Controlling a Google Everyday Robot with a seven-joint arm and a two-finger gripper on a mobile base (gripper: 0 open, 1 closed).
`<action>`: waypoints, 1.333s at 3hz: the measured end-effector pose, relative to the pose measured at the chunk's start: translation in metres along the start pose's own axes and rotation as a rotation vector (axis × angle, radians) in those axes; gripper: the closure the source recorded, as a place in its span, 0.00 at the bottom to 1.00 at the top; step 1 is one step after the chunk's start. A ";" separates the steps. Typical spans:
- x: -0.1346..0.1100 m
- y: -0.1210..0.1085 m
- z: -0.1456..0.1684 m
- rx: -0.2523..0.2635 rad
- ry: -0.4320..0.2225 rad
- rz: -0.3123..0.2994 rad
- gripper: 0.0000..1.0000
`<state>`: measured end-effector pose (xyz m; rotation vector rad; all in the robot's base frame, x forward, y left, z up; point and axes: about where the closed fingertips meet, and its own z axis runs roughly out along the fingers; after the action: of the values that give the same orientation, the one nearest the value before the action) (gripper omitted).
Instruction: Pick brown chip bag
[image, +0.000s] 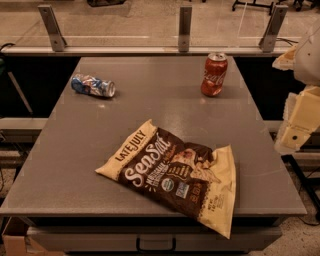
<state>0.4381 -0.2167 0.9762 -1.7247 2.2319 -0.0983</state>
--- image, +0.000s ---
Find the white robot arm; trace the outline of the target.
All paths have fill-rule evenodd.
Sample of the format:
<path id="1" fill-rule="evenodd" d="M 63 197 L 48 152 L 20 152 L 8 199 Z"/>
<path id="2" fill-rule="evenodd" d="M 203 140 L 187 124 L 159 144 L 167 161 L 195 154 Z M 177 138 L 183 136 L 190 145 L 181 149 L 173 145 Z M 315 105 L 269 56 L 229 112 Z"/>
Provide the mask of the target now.
<path id="1" fill-rule="evenodd" d="M 281 155 L 292 154 L 320 127 L 320 20 L 272 66 L 292 70 L 294 78 L 305 84 L 300 93 L 288 95 L 275 141 L 275 149 Z"/>

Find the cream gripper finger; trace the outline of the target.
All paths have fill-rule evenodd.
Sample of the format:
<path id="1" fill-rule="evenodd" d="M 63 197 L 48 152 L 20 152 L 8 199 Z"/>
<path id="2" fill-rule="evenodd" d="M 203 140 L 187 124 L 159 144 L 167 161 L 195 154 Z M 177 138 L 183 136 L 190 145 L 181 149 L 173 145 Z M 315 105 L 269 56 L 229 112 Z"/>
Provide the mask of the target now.
<path id="1" fill-rule="evenodd" d="M 278 70 L 292 70 L 297 46 L 290 47 L 285 53 L 277 57 L 272 63 L 272 67 Z"/>
<path id="2" fill-rule="evenodd" d="M 275 149 L 281 155 L 297 152 L 319 127 L 320 87 L 309 85 L 299 94 L 289 93 Z"/>

